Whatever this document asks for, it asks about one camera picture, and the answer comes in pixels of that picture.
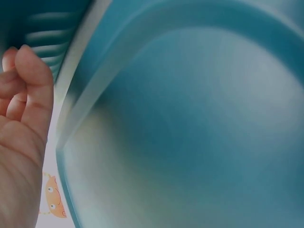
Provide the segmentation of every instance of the cartoon sticker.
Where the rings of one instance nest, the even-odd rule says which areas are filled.
[[[45,186],[45,193],[46,193],[47,205],[49,211],[48,212],[39,211],[39,214],[48,215],[52,213],[56,217],[66,218],[67,217],[66,211],[63,207],[63,203],[58,190],[58,185],[55,176],[51,176],[46,172],[43,172],[43,175],[48,177],[48,181]]]

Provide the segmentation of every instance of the hand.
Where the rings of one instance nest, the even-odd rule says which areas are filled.
[[[34,228],[53,109],[49,67],[30,47],[10,48],[0,73],[0,227]]]

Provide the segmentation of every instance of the cartoon eye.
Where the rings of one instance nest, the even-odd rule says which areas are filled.
[[[51,193],[54,191],[52,187],[48,187],[47,190],[48,190],[48,192],[51,192]]]

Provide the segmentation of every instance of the finger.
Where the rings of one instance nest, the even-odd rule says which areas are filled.
[[[25,82],[19,77],[16,70],[10,70],[0,74],[1,99],[11,99],[25,88]]]
[[[15,67],[15,56],[17,54],[17,51],[18,50],[15,47],[11,47],[6,52],[4,52],[2,58],[2,68],[4,71],[9,71]],[[10,99],[0,99],[0,115],[6,115],[9,104]]]
[[[21,122],[46,143],[53,110],[53,77],[49,67],[23,45],[18,51],[15,66],[27,84],[27,104]]]
[[[3,71],[9,71],[15,67],[15,57],[17,52],[18,49],[15,47],[11,47],[6,52],[4,52],[2,58]]]
[[[10,120],[21,121],[25,106],[27,104],[27,97],[28,93],[26,89],[15,95],[8,105],[6,117]]]

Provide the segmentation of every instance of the teal plastic surface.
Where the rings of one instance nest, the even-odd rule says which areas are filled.
[[[0,54],[28,44],[56,79],[90,0],[1,0]]]
[[[76,227],[303,227],[303,11],[114,0],[59,120]]]

